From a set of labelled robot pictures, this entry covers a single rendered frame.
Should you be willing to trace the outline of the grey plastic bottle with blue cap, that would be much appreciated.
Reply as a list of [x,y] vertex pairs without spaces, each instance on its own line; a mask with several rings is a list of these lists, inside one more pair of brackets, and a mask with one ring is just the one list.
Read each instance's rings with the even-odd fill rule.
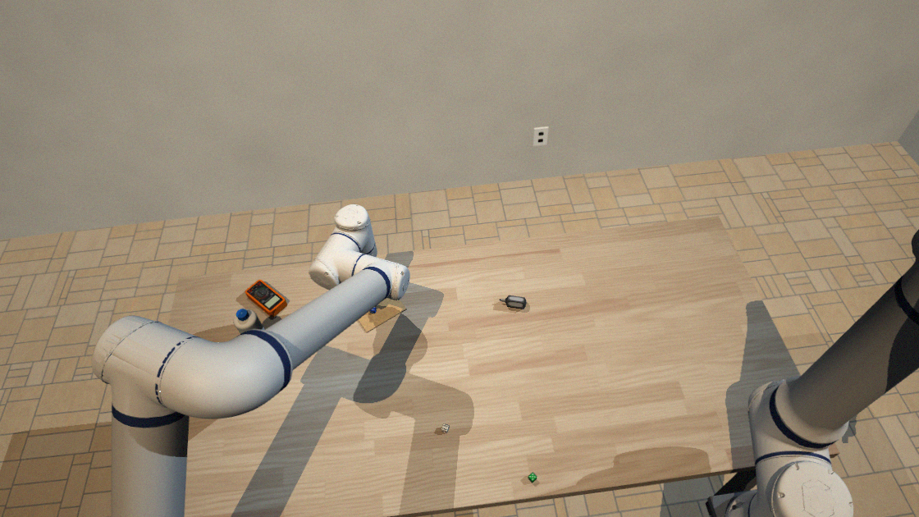
[[239,333],[247,332],[250,329],[263,329],[263,325],[251,309],[239,309],[233,318],[233,324]]

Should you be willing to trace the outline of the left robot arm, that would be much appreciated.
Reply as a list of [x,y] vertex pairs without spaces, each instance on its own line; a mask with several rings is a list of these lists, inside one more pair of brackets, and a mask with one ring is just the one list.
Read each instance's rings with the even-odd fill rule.
[[265,330],[212,342],[140,316],[105,330],[92,369],[112,385],[112,517],[185,517],[189,418],[267,403],[324,345],[382,300],[404,296],[410,269],[370,255],[370,221],[360,205],[340,208],[309,266],[329,291]]

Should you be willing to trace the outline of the orange square mat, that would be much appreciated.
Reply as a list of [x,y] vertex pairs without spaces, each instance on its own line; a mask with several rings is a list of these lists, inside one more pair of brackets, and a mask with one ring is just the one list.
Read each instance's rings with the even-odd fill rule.
[[360,324],[364,327],[366,332],[370,332],[375,327],[378,327],[378,325],[387,322],[389,319],[398,316],[399,313],[406,310],[400,300],[391,300],[388,298],[378,303],[376,309],[376,313],[370,313],[369,311],[359,319]]

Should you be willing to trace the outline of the orange digital multimeter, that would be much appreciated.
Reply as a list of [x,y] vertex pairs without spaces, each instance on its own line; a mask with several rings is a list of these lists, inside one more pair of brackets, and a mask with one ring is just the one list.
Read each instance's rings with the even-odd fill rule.
[[286,300],[262,280],[256,281],[245,291],[248,298],[270,317],[275,317],[286,308]]

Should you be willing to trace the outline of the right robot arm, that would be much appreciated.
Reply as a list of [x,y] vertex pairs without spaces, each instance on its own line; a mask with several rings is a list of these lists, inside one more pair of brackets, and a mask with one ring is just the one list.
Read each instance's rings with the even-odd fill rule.
[[725,517],[853,517],[829,446],[919,369],[919,230],[912,253],[908,272],[801,377],[763,383],[749,396],[757,490],[735,497]]

